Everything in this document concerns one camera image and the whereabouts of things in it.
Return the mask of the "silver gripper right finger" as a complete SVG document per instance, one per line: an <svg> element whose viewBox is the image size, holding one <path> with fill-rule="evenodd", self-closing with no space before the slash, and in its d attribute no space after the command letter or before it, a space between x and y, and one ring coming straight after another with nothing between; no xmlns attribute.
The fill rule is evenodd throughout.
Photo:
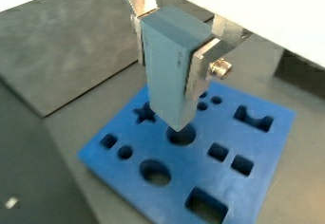
<svg viewBox="0 0 325 224"><path fill-rule="evenodd" d="M211 77L224 80L232 65L224 55L232 51L251 35L240 25L215 15L211 26L212 35L193 50L187 74L185 97L195 101L208 89Z"/></svg>

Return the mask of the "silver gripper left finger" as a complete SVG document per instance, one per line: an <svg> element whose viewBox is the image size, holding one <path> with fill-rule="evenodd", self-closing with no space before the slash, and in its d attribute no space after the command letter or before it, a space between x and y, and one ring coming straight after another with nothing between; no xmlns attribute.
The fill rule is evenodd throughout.
<svg viewBox="0 0 325 224"><path fill-rule="evenodd" d="M156 0L123 0L131 13L132 29L137 41L137 62L144 65L144 52L140 31L140 19L152 13L159 7Z"/></svg>

